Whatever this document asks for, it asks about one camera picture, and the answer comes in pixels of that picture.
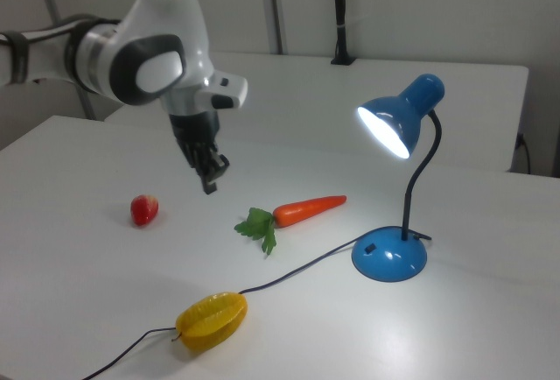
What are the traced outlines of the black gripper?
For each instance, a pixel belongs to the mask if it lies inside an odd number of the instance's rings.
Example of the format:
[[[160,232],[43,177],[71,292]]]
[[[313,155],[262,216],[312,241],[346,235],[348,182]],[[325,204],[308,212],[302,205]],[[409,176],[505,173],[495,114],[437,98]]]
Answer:
[[[214,193],[217,190],[215,180],[229,167],[227,157],[219,154],[215,142],[220,129],[218,112],[203,111],[190,116],[169,117],[178,146],[199,175],[204,193]]]

